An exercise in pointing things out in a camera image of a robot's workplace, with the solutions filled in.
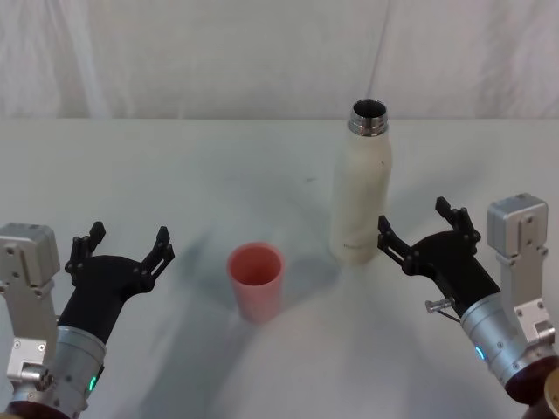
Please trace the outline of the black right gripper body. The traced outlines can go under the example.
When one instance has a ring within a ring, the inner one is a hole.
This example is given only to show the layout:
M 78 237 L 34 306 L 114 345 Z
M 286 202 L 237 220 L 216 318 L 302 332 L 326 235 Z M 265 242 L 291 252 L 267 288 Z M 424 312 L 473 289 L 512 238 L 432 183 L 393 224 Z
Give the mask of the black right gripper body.
M 430 278 L 453 300 L 458 316 L 500 288 L 475 258 L 475 245 L 454 231 L 439 232 L 411 246 L 403 257 L 402 270 L 409 276 Z

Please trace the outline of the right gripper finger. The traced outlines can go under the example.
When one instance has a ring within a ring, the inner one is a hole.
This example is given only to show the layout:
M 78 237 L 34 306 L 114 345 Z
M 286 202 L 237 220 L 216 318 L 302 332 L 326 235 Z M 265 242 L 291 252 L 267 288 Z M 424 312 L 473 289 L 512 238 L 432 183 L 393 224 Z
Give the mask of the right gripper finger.
M 472 245 L 476 245 L 480 241 L 480 233 L 474 228 L 466 207 L 453 208 L 443 196 L 439 196 L 436 201 L 435 210 L 452 226 L 452 229 L 460 233 L 466 241 Z
M 396 262 L 408 276 L 418 275 L 418 256 L 391 228 L 386 216 L 378 218 L 377 248 Z

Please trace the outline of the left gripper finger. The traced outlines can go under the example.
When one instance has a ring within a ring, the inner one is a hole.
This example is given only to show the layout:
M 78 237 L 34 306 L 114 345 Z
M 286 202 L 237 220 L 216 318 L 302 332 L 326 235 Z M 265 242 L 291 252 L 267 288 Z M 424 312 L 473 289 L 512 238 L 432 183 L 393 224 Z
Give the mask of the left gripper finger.
M 96 221 L 87 235 L 73 238 L 70 258 L 65 265 L 65 271 L 71 276 L 73 286 L 77 285 L 78 272 L 82 270 L 84 261 L 93 255 L 105 235 L 103 222 Z
M 169 230 L 166 226 L 161 226 L 152 250 L 140 262 L 135 273 L 139 275 L 144 285 L 153 285 L 174 258 Z

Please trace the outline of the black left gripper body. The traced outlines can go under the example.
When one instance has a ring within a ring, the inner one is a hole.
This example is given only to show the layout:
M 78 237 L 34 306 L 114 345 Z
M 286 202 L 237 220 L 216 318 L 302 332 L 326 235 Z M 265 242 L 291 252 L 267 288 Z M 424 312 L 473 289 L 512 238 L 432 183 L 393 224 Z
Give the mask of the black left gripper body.
M 66 271 L 72 276 L 74 291 L 59 324 L 90 333 L 102 343 L 107 343 L 125 303 L 155 287 L 155 276 L 141 263 L 125 257 L 71 260 Z

